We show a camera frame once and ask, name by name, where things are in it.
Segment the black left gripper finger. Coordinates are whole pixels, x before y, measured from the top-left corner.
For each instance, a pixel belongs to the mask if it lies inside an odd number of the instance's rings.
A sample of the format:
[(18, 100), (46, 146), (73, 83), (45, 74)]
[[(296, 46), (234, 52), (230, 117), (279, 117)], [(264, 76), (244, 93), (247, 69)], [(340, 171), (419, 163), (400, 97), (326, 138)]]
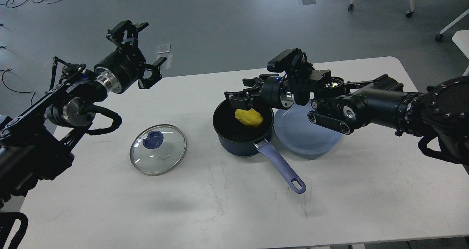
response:
[[(167, 57), (159, 57), (153, 64), (139, 63), (139, 69), (143, 70), (142, 76), (138, 78), (139, 89), (150, 89), (158, 83), (163, 77), (160, 67), (167, 61)], [(145, 71), (150, 71), (149, 77), (144, 77)]]
[(119, 22), (107, 30), (107, 40), (112, 42), (120, 53), (141, 53), (139, 49), (139, 32), (149, 26), (148, 22), (132, 23), (130, 20)]

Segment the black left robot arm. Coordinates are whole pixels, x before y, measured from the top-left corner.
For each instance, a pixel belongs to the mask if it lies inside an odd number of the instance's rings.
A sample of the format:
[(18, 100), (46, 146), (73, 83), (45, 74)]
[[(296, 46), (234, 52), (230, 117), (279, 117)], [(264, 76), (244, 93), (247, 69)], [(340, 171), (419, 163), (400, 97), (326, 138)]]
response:
[(110, 92), (124, 93), (134, 83), (149, 89), (162, 79), (166, 57), (148, 64), (139, 49), (139, 33), (148, 25), (127, 20), (109, 29), (107, 40), (116, 49), (93, 70), (55, 56), (49, 91), (19, 116), (1, 116), (1, 207), (71, 167), (72, 149), (84, 135), (119, 128), (122, 117), (97, 102)]

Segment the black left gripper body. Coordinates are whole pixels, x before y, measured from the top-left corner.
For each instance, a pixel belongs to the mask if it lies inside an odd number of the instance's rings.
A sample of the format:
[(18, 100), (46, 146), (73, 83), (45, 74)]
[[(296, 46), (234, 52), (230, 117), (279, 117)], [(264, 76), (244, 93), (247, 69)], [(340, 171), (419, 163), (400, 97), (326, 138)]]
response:
[(107, 92), (122, 94), (143, 76), (144, 69), (140, 64), (145, 62), (145, 57), (139, 48), (123, 50), (117, 48), (94, 66), (94, 72), (97, 81), (107, 89)]

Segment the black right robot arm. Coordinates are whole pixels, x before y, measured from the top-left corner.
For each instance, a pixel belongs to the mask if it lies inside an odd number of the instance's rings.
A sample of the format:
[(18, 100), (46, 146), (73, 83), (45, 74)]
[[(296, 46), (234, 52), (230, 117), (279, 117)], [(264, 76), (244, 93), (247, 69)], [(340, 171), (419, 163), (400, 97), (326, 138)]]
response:
[(271, 59), (268, 73), (243, 79), (245, 89), (225, 92), (235, 109), (260, 103), (287, 110), (293, 103), (310, 104), (311, 123), (351, 134), (370, 123), (395, 134), (420, 137), (427, 157), (467, 166), (469, 163), (469, 78), (452, 78), (425, 93), (405, 92), (403, 84), (383, 74), (370, 81), (345, 82), (330, 70), (317, 70), (300, 48), (286, 49)]

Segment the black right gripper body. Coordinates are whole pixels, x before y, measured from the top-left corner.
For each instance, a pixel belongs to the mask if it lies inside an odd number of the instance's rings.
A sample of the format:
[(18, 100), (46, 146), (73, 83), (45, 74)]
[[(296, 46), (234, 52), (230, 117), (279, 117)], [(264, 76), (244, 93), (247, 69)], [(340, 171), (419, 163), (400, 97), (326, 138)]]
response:
[(294, 104), (293, 95), (282, 77), (267, 77), (263, 81), (260, 100), (275, 109), (289, 109)]

